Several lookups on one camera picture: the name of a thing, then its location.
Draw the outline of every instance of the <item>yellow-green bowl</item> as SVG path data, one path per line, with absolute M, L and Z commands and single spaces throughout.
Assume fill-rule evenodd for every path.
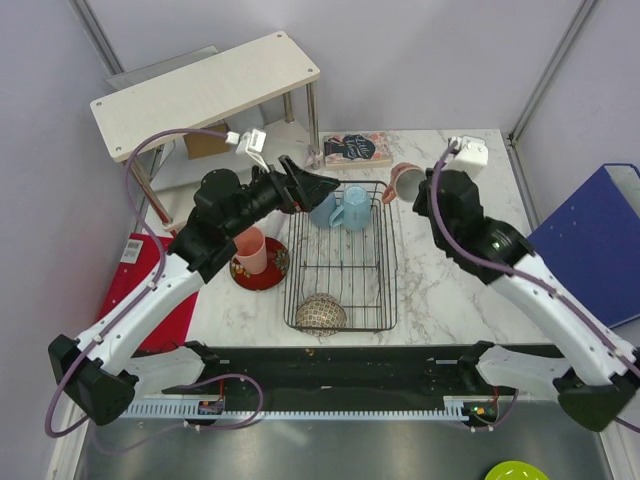
M 549 477 L 533 465 L 512 460 L 493 467 L 485 480 L 549 480 Z

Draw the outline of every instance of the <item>red folder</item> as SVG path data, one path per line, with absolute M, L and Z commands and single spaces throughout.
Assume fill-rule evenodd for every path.
M 108 314 L 118 303 L 122 301 L 142 280 L 151 272 L 158 263 L 160 256 L 153 240 L 148 235 L 132 233 L 132 240 L 143 242 L 140 253 L 135 263 L 120 262 L 116 274 L 111 282 L 99 318 Z M 171 238 L 161 238 L 165 250 L 171 243 Z M 191 316 L 195 308 L 198 294 L 194 293 L 178 305 L 167 318 L 140 344 L 139 350 L 153 353 L 163 353 L 175 350 L 184 344 L 187 331 L 191 323 Z

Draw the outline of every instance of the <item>light blue cup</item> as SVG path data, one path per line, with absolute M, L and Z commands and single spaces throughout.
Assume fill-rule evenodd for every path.
M 336 194 L 331 192 L 324 201 L 314 208 L 311 213 L 311 221 L 316 227 L 329 228 L 329 217 L 335 212 L 338 202 L 336 201 Z
M 329 225 L 344 225 L 349 231 L 356 232 L 369 225 L 371 220 L 371 197 L 359 185 L 347 187 L 340 205 L 329 216 Z

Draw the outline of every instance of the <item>white wall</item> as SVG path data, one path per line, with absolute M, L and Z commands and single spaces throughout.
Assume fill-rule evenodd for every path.
M 0 476 L 39 479 L 47 346 L 95 319 L 132 218 L 89 109 L 106 71 L 67 2 L 11 2 L 0 44 Z
M 580 0 L 90 3 L 127 70 L 285 30 L 322 70 L 320 126 L 338 131 L 511 129 Z M 305 105 L 298 92 L 303 123 Z
M 600 2 L 518 145 L 548 217 L 605 162 L 640 166 L 640 2 Z

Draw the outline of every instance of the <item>marble table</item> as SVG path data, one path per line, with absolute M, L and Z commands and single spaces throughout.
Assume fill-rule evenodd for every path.
M 476 179 L 485 213 L 504 220 L 523 234 L 530 233 L 524 207 L 499 130 L 403 130 L 388 132 L 395 162 L 433 166 L 457 135 L 483 138 L 489 148 L 489 165 Z M 341 179 L 383 180 L 389 169 L 322 172 Z M 159 196 L 174 218 L 193 206 L 197 185 Z M 432 240 L 427 219 L 411 212 L 411 205 L 394 202 L 398 253 L 398 323 L 380 333 L 342 332 L 316 338 L 284 322 L 283 282 L 265 292 L 238 287 L 228 271 L 221 271 L 199 293 L 188 340 L 210 346 L 357 346 L 547 343 L 548 340 L 523 313 L 479 280 L 445 258 Z M 153 211 L 147 220 L 161 232 Z M 286 239 L 287 226 L 280 240 Z

